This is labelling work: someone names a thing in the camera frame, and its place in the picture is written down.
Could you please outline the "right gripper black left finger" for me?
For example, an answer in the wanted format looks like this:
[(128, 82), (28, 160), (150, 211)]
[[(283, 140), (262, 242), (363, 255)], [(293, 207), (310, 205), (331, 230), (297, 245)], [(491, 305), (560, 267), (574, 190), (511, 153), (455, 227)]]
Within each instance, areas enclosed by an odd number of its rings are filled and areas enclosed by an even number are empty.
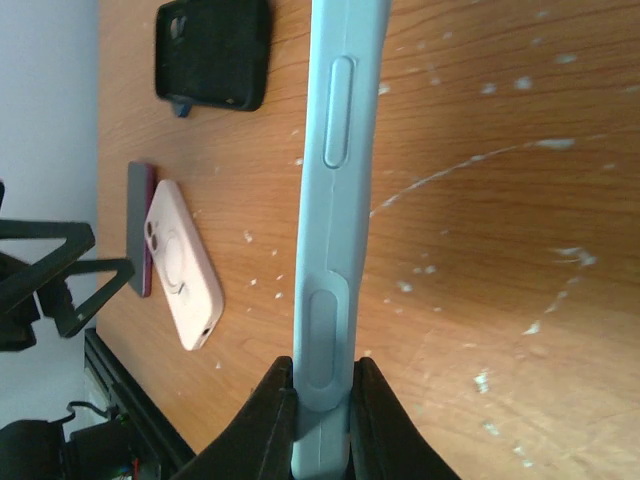
[(176, 479), (290, 479), (298, 397), (280, 356), (226, 429)]

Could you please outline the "pink phone case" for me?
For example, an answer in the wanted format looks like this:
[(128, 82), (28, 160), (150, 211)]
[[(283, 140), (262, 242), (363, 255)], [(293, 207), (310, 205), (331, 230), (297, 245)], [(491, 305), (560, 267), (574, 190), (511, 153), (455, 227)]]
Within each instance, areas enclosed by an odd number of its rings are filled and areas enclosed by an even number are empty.
[(143, 224), (182, 347), (200, 349), (224, 311), (224, 293), (179, 185), (160, 181)]

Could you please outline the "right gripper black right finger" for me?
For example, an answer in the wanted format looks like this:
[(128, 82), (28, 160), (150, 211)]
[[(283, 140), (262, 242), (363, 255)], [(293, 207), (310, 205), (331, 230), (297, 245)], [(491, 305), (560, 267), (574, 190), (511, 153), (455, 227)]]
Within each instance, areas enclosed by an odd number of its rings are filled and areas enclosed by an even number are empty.
[(369, 357), (354, 364), (349, 427), (349, 479), (460, 479), (425, 441)]

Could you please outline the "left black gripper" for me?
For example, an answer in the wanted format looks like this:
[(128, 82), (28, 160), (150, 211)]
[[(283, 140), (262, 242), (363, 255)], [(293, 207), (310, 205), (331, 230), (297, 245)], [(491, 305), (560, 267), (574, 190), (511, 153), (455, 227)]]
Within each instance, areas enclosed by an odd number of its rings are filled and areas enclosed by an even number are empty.
[[(34, 294), (44, 316), (54, 320), (62, 338), (69, 339), (83, 330), (135, 273), (127, 258), (78, 260), (95, 245), (88, 223), (4, 219), (1, 239), (63, 241), (32, 264), (1, 252), (1, 350), (26, 350), (36, 345), (32, 324), (41, 315)], [(75, 307), (66, 280), (103, 272), (115, 275)]]

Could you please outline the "light blue phone case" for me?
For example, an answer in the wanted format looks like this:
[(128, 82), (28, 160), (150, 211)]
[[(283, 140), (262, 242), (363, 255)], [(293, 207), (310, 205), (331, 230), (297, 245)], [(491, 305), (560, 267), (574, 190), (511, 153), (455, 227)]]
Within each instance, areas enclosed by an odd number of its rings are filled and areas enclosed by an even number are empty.
[(296, 251), (291, 472), (340, 479), (349, 461), (359, 291), (387, 1), (316, 1)]

